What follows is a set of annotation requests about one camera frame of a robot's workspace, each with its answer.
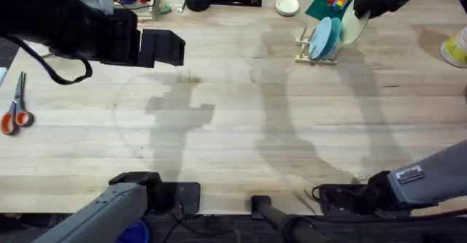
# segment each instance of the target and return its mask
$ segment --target plate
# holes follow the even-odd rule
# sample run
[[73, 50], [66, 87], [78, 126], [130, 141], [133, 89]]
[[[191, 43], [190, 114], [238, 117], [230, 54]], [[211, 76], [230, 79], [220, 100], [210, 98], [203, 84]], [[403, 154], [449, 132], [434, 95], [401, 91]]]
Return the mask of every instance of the plate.
[[353, 2], [354, 1], [350, 2], [344, 13], [344, 17], [342, 17], [341, 42], [345, 45], [348, 45], [358, 39], [370, 19], [369, 11], [361, 19], [355, 17]]
[[337, 42], [341, 35], [341, 20], [333, 18], [331, 20], [331, 35], [329, 36], [328, 43], [321, 53], [320, 59], [326, 59], [336, 49]]
[[314, 30], [313, 36], [309, 39], [309, 57], [316, 59], [326, 47], [331, 34], [331, 18], [326, 17], [320, 21], [320, 24]]
[[298, 0], [276, 0], [276, 11], [282, 16], [294, 16], [300, 10]]

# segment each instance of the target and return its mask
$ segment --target dish rack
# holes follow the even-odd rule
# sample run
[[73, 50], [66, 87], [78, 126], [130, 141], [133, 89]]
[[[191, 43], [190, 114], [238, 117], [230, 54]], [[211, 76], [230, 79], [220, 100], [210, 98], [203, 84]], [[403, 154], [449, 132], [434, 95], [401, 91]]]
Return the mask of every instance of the dish rack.
[[342, 51], [342, 45], [340, 42], [337, 43], [336, 48], [334, 51], [329, 55], [328, 58], [326, 59], [311, 59], [309, 56], [310, 51], [309, 51], [309, 40], [313, 36], [314, 32], [316, 31], [316, 28], [313, 28], [312, 33], [309, 36], [305, 36], [306, 32], [308, 31], [308, 27], [305, 27], [304, 30], [301, 32], [300, 38], [297, 38], [296, 40], [296, 45], [301, 46], [301, 52], [299, 55], [295, 56], [295, 62], [296, 63], [308, 63], [310, 65], [327, 65], [327, 66], [335, 66], [337, 64], [337, 57], [340, 55]]

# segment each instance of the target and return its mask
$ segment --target black cable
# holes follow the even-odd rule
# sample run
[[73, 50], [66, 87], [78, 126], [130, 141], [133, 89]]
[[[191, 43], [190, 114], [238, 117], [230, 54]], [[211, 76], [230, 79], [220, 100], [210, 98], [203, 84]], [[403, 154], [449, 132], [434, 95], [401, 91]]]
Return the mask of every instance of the black cable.
[[178, 219], [177, 217], [175, 217], [175, 215], [172, 215], [172, 217], [177, 221], [178, 224], [180, 224], [182, 227], [188, 229], [189, 231], [193, 232], [194, 234], [198, 235], [198, 236], [202, 236], [202, 237], [205, 237], [205, 238], [212, 238], [212, 237], [215, 237], [215, 236], [219, 236], [219, 235], [223, 235], [223, 234], [228, 234], [228, 233], [237, 233], [235, 229], [232, 229], [232, 228], [229, 228], [229, 229], [225, 229], [225, 230], [221, 230], [221, 231], [218, 231], [218, 232], [214, 232], [214, 233], [207, 233], [207, 232], [201, 232], [201, 231], [197, 231], [195, 228], [193, 228], [191, 225], [188, 225], [186, 222], [184, 222], [183, 220], [180, 220]]
[[[190, 222], [192, 220], [197, 220], [199, 217], [200, 215], [197, 215], [194, 218], [187, 219], [187, 221]], [[166, 237], [163, 239], [162, 243], [167, 243], [167, 241], [169, 240], [169, 237], [175, 231], [175, 228], [177, 228], [178, 226], [179, 226], [179, 223], [175, 222], [175, 224], [169, 229], [169, 232], [167, 233]]]
[[[314, 192], [320, 188], [322, 188], [322, 185], [318, 185], [314, 187], [310, 195], [319, 204], [321, 204], [323, 200], [317, 197], [314, 194]], [[342, 192], [348, 193], [352, 196], [358, 196], [358, 193], [348, 190], [348, 189], [339, 188], [339, 190]], [[458, 217], [461, 215], [467, 215], [467, 208], [439, 213], [439, 214], [433, 214], [433, 215], [424, 215], [424, 216], [419, 216], [419, 217], [394, 217], [394, 218], [379, 217], [375, 219], [368, 219], [368, 217], [362, 217], [362, 219], [359, 219], [359, 220], [332, 220], [326, 217], [317, 217], [317, 216], [309, 216], [309, 218], [327, 222], [327, 223], [397, 223], [397, 222], [405, 223], [405, 222], [417, 222], [417, 221], [434, 221], [434, 220], [440, 220], [440, 219], [445, 219], [445, 218]]]
[[166, 237], [163, 239], [162, 243], [167, 243], [169, 240], [169, 237], [172, 235], [172, 232], [174, 232], [175, 228], [179, 225], [178, 222], [175, 222], [175, 224], [169, 229], [169, 232], [167, 233]]
[[4, 37], [5, 39], [8, 39], [9, 41], [11, 41], [11, 42], [13, 42], [15, 44], [17, 44], [24, 51], [26, 51], [32, 58], [36, 59], [36, 61], [38, 61], [44, 67], [45, 71], [49, 74], [50, 78], [52, 78], [52, 80], [54, 82], [56, 82], [56, 83], [58, 83], [60, 85], [75, 84], [77, 82], [81, 82], [84, 79], [93, 76], [93, 67], [90, 65], [89, 61], [86, 60], [85, 58], [83, 58], [80, 55], [76, 55], [75, 58], [78, 58], [79, 60], [81, 60], [85, 65], [85, 68], [86, 68], [85, 74], [81, 75], [79, 77], [76, 77], [72, 81], [66, 80], [66, 79], [62, 78], [60, 75], [58, 75], [55, 72], [55, 70], [44, 60], [44, 58], [42, 56], [40, 56], [39, 54], [37, 54], [33, 49], [31, 49], [31, 47], [29, 47], [29, 45], [27, 45], [24, 41], [22, 41], [21, 39], [18, 39], [17, 37], [10, 36], [10, 35], [3, 35], [2, 37]]

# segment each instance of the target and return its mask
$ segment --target scissors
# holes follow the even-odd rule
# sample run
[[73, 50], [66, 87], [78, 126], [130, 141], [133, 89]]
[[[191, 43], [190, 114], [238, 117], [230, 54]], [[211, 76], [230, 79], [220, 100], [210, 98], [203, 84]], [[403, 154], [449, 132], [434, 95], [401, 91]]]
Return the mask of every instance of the scissors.
[[15, 98], [9, 111], [1, 118], [1, 132], [6, 135], [16, 135], [20, 127], [28, 127], [34, 122], [34, 115], [24, 108], [23, 91], [26, 73], [21, 72], [16, 85]]

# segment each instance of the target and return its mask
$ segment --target scissor blade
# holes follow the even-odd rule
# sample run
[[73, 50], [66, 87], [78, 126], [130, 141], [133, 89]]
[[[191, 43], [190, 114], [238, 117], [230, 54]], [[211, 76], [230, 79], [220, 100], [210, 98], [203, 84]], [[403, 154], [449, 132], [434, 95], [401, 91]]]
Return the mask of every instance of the scissor blade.
[[23, 88], [24, 88], [24, 78], [26, 73], [21, 72], [18, 78], [18, 83], [16, 84], [16, 91], [15, 91], [15, 100], [19, 101], [23, 95]]

